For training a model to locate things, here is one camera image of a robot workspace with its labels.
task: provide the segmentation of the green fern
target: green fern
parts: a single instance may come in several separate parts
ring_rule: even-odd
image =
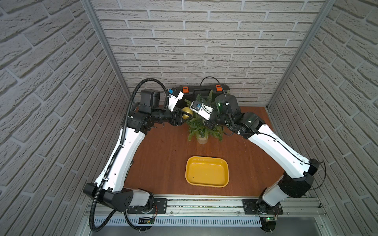
[[[212,106],[212,97],[213,97],[213,91],[211,90],[209,93],[209,96],[206,100],[204,100],[200,95],[197,95],[196,100],[206,104],[207,106]],[[185,100],[187,106],[190,107],[191,102],[189,100]],[[197,139],[201,137],[209,137],[209,135],[217,138],[219,141],[222,141],[222,128],[218,125],[214,127],[214,129],[209,129],[203,125],[204,120],[202,117],[198,116],[197,113],[194,113],[193,116],[186,122],[189,125],[189,136],[188,141],[191,141],[193,136],[195,136]]]

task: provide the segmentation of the gold ball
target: gold ball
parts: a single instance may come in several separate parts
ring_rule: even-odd
[[[181,109],[182,111],[184,111],[184,112],[186,112],[186,113],[189,113],[189,114],[193,114],[193,111],[189,108],[189,107],[184,107],[183,109]],[[189,118],[189,116],[188,115],[183,115],[183,119],[184,120],[186,120],[186,119],[188,119]]]

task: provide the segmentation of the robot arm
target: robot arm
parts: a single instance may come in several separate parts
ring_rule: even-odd
[[[83,191],[93,199],[97,189],[100,187],[101,181],[105,179],[98,202],[119,212],[126,211],[128,207],[140,207],[143,211],[149,211],[152,208],[152,193],[123,187],[134,154],[147,132],[155,123],[169,122],[173,126],[178,126],[186,121],[182,118],[183,115],[191,116],[191,114],[175,107],[176,103],[183,97],[183,93],[175,88],[170,89],[168,92],[167,110],[158,108],[160,100],[160,93],[158,91],[144,89],[141,91],[141,94],[139,111],[130,112],[123,143],[121,143],[122,127],[117,144],[103,171],[94,183],[87,183]],[[109,175],[107,178],[104,178],[105,171],[108,169],[112,156],[117,151],[119,145],[122,148],[111,165]]]
[[[273,207],[286,197],[299,198],[312,186],[313,175],[319,168],[315,159],[308,160],[280,139],[256,114],[241,113],[235,96],[222,94],[215,98],[217,110],[199,101],[192,102],[190,109],[203,117],[204,125],[224,125],[232,132],[259,146],[283,169],[282,177],[266,189],[261,203]]]
[[[158,91],[151,89],[141,91],[139,110],[138,112],[130,111],[127,127],[122,127],[120,130],[116,147],[104,170],[94,183],[88,183],[84,187],[83,192],[94,199],[93,202],[114,209],[113,214],[115,211],[126,212],[129,207],[139,207],[142,211],[151,210],[153,207],[152,193],[123,187],[134,154],[154,123],[169,122],[173,126],[182,125],[186,118],[191,117],[192,112],[201,116],[204,125],[210,129],[213,129],[215,125],[223,125],[244,139],[248,139],[268,153],[285,170],[282,177],[267,188],[259,198],[258,203],[263,204],[263,208],[273,207],[288,196],[299,198],[311,188],[313,174],[317,171],[319,162],[315,159],[308,160],[294,151],[275,135],[256,114],[241,113],[235,96],[225,92],[217,96],[215,98],[216,109],[194,101],[190,108],[181,110],[176,107],[176,104],[182,98],[183,92],[177,88],[170,89],[167,93],[168,106],[164,110],[158,108],[160,100]],[[95,205],[93,212],[91,208],[90,214],[92,231],[100,230],[107,222],[105,221],[100,228],[94,226]]]

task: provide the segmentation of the black mounting plate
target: black mounting plate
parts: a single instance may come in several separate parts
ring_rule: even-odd
[[[257,201],[257,199],[242,199],[243,209],[244,209],[244,213],[246,215],[258,214],[258,212],[256,210],[257,209],[256,201]],[[280,202],[277,203],[277,205],[275,205],[271,209],[266,209],[266,211],[267,211],[267,214],[270,214],[270,215],[282,215],[282,214],[284,214]]]
[[[153,203],[158,207],[158,214],[165,214],[167,211],[167,198],[154,198]],[[145,212],[142,212],[138,207],[128,208],[127,209],[128,214],[143,214]],[[152,211],[148,214],[155,213],[155,208],[152,208]]]

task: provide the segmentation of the potted plant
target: potted plant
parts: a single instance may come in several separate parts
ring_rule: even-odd
[[[201,97],[201,95],[198,95],[196,100],[199,102],[202,102],[206,106],[212,105],[212,95],[213,91],[211,90],[209,93],[208,98],[205,100]],[[186,100],[186,104],[188,107],[190,107],[191,102]],[[209,135],[216,137],[219,141],[222,141],[222,128],[219,125],[216,125],[214,129],[209,129],[208,127],[204,126],[204,119],[197,115],[197,113],[194,113],[193,116],[186,122],[189,125],[189,136],[188,141],[192,140],[192,137],[195,136],[197,138],[198,143],[205,144],[208,142]]]

